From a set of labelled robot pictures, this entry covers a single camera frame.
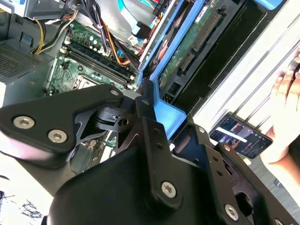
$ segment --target screw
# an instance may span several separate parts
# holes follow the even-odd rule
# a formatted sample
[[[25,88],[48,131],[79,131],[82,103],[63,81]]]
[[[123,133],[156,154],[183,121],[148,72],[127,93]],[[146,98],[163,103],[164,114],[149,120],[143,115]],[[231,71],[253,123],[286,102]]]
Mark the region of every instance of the screw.
[[[239,215],[238,212],[235,210],[235,208],[229,204],[225,205],[225,211],[227,213],[227,215],[234,221],[238,221],[239,220]]]
[[[282,223],[279,219],[275,219],[275,223],[276,223],[277,225],[283,225],[283,223]]]
[[[230,151],[230,147],[228,146],[228,145],[223,145],[224,146],[224,148],[227,150],[227,151]]]
[[[67,140],[68,136],[62,130],[52,130],[49,132],[48,138],[53,143],[64,143]]]
[[[163,193],[168,196],[169,198],[174,198],[176,196],[176,189],[174,187],[173,184],[171,184],[168,181],[165,181],[162,185],[161,185],[161,190],[163,191]]]
[[[13,123],[17,128],[29,129],[34,126],[35,121],[28,116],[18,116],[14,119]]]
[[[201,133],[205,133],[205,130],[202,127],[198,127],[198,129]]]
[[[119,95],[119,93],[118,93],[116,90],[111,90],[111,93],[112,93],[113,95],[116,95],[116,96]]]
[[[146,104],[146,105],[150,105],[149,101],[146,100],[146,99],[142,99],[142,102],[143,102],[144,104]]]

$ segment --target ventilation grille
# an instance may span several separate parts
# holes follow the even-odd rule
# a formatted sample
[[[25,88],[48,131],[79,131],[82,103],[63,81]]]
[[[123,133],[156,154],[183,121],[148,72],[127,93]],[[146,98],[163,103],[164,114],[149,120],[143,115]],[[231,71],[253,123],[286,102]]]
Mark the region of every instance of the ventilation grille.
[[[1,80],[21,76],[40,61],[15,49],[7,44],[0,45],[0,74]]]

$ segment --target phone screen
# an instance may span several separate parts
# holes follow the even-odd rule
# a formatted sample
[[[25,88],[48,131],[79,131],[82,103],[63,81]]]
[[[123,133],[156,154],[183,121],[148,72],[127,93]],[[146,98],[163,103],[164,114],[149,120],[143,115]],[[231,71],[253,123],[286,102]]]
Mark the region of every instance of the phone screen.
[[[227,143],[238,153],[253,159],[272,144],[272,140],[258,131],[247,127],[235,118],[228,116],[214,128],[210,138]]]

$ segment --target white cable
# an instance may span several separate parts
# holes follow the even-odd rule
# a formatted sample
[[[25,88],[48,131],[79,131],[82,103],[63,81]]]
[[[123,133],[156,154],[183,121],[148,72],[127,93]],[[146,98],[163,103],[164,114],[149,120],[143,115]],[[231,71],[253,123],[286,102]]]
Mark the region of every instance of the white cable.
[[[74,19],[76,18],[77,14],[78,14],[78,11],[75,11],[75,12],[74,12],[73,18],[70,19],[70,21],[69,21],[65,26],[63,26],[63,28],[60,30],[60,33],[59,33],[59,35],[58,35],[56,41],[55,41],[52,45],[50,45],[50,46],[46,47],[45,49],[41,50],[38,54],[40,54],[40,53],[46,51],[46,50],[49,49],[49,48],[52,48],[52,47],[57,43],[57,41],[58,41],[59,38],[61,37],[62,33],[64,32],[65,28],[67,28],[67,27],[71,24],[71,22],[74,21]]]

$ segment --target fingernail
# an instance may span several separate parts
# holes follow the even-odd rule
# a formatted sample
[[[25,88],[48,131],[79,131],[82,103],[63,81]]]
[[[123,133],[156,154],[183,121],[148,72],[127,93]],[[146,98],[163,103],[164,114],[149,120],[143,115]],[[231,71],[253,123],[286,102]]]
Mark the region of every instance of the fingernail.
[[[292,75],[293,73],[294,73],[293,70],[288,70],[288,71],[286,72],[286,75]]]

